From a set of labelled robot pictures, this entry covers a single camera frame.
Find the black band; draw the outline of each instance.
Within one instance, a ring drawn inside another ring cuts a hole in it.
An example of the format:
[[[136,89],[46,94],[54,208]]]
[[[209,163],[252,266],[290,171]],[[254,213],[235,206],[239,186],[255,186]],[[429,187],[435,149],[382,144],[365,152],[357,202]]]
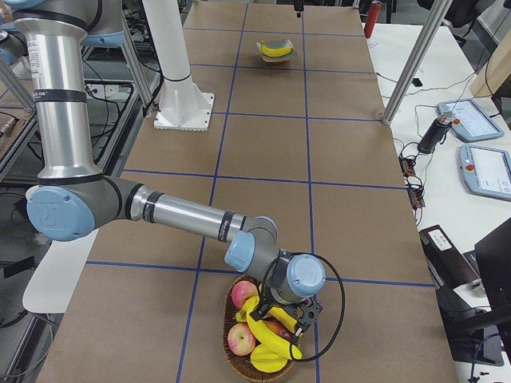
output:
[[[77,26],[83,30],[87,29],[87,24],[80,18],[69,16],[68,14],[59,14],[50,10],[17,10],[13,13],[13,19],[21,18],[40,18],[42,20],[54,20],[56,22],[65,22],[72,26]]]
[[[131,192],[128,195],[128,199],[126,200],[125,214],[126,214],[126,218],[129,219],[130,221],[132,220],[132,218],[131,218],[131,204],[133,203],[133,197],[138,192],[138,189],[140,189],[142,186],[144,186],[144,184],[136,184],[135,186],[133,186],[133,189],[131,189]]]
[[[117,218],[119,216],[119,213],[122,210],[122,195],[121,195],[121,191],[119,190],[119,187],[115,184],[115,182],[113,182],[109,177],[104,177],[103,180],[105,180],[108,184],[110,184],[112,189],[115,191],[115,194],[117,194],[118,207],[117,207],[117,214],[115,214],[115,218]]]
[[[87,94],[68,89],[35,89],[34,102],[87,102]]]
[[[222,217],[222,222],[220,223],[220,228],[218,229],[218,240],[221,242],[227,242],[227,235],[229,233],[229,228],[231,227],[232,217],[235,212],[226,210],[224,216]]]
[[[147,198],[147,202],[144,205],[144,211],[142,212],[144,221],[154,223],[154,207],[162,195],[163,193],[155,191],[152,192],[151,195]]]
[[[162,73],[161,75],[162,75],[162,76],[163,76],[163,78],[164,78],[165,80],[167,80],[167,81],[172,81],[172,82],[181,82],[181,81],[186,80],[186,79],[187,79],[187,78],[189,78],[190,76],[192,76],[192,73],[190,72],[190,74],[189,74],[187,77],[183,77],[183,78],[181,78],[180,80],[172,80],[172,79],[170,79],[170,78],[167,78],[167,77],[165,77],[165,76],[163,75],[163,73]]]
[[[91,176],[70,177],[70,178],[40,178],[39,184],[43,186],[61,186],[61,185],[78,185],[87,184],[103,180],[103,173],[93,174]]]
[[[87,32],[90,32],[97,26],[101,20],[101,16],[103,16],[103,0],[97,0],[96,16],[94,16],[92,22],[87,25]]]

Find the yellow banana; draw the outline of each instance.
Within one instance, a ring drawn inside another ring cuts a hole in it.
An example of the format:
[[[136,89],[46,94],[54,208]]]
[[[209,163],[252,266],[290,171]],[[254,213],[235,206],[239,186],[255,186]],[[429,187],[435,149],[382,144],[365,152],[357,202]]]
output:
[[[268,45],[266,45],[266,42],[261,42],[261,52],[263,55],[268,57],[282,57],[285,56],[293,51],[293,48],[286,45],[286,46],[280,46],[279,48],[271,48]]]
[[[296,319],[289,315],[284,309],[280,307],[272,307],[268,312],[273,318],[282,323],[291,334],[295,333]]]
[[[264,344],[271,351],[278,354],[280,357],[291,359],[291,355],[289,354],[290,343],[268,329],[264,324],[264,321],[255,321],[250,316],[250,313],[257,307],[258,301],[259,297],[252,297],[249,298],[244,304],[244,306],[246,306],[246,318],[250,331],[254,334],[259,342]],[[302,358],[302,352],[295,345],[292,346],[292,352],[295,359]]]
[[[250,362],[263,373],[276,373],[286,366],[287,359],[274,353],[261,343],[250,354]]]
[[[250,297],[248,300],[252,300],[255,305],[259,303],[259,297]],[[246,322],[247,321],[247,305],[244,304],[243,307],[236,313],[236,321]],[[280,323],[284,325],[292,334],[295,333],[295,325],[296,319],[294,319],[291,315],[289,315],[284,309],[280,307],[272,307],[268,314],[264,316],[264,319],[273,317]]]

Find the blue joint cap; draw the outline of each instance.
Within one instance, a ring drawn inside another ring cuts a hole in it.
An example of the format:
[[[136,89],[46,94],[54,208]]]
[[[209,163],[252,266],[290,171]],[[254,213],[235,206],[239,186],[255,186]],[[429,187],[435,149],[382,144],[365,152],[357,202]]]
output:
[[[16,63],[18,58],[14,56],[11,52],[0,48],[0,59],[3,61],[3,63],[7,66],[11,66]]]
[[[46,0],[3,0],[5,4],[10,6],[13,10],[26,10],[38,6]]]
[[[310,254],[294,256],[287,267],[289,287],[301,298],[309,298],[318,293],[325,284],[326,276],[321,261]]]
[[[254,258],[254,250],[256,241],[254,235],[246,231],[238,231],[225,253],[224,261],[234,270],[243,273],[248,269],[252,258]]]
[[[121,30],[111,34],[88,34],[81,44],[95,48],[118,48],[124,40],[125,33]]]
[[[94,216],[85,202],[58,186],[34,191],[26,211],[34,227],[56,241],[72,241],[94,230]]]
[[[6,22],[5,24],[2,24],[2,29],[6,32],[19,32],[13,22]]]

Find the wicker basket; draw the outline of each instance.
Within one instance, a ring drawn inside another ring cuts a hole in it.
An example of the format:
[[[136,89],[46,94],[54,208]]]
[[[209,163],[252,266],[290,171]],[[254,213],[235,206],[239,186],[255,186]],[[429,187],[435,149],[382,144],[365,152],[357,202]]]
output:
[[[282,379],[294,365],[293,361],[288,361],[287,364],[276,373],[263,373],[256,369],[252,363],[250,362],[250,355],[240,357],[235,355],[231,349],[229,349],[227,336],[229,334],[229,330],[237,323],[235,314],[238,311],[234,303],[232,303],[231,292],[232,288],[235,284],[240,281],[249,281],[254,283],[256,286],[259,285],[259,281],[256,281],[254,278],[248,275],[242,275],[238,279],[236,279],[229,288],[229,292],[227,297],[225,298],[225,308],[224,308],[224,354],[227,358],[231,367],[240,375],[242,378],[247,381],[251,381],[253,383],[270,383],[277,382]]]

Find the red apple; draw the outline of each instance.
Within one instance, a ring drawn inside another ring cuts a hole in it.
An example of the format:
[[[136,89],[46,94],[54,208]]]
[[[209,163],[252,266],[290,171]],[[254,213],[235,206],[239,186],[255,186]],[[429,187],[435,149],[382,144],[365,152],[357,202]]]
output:
[[[256,347],[256,337],[248,328],[247,323],[235,324],[227,336],[229,349],[236,355],[242,357],[249,355]]]
[[[240,281],[234,285],[231,292],[232,303],[238,309],[243,307],[243,304],[250,297],[257,295],[257,287],[255,284],[249,281]]]
[[[279,335],[281,338],[284,338],[289,342],[291,341],[293,335],[282,323],[276,321],[264,321],[264,324],[268,329]]]

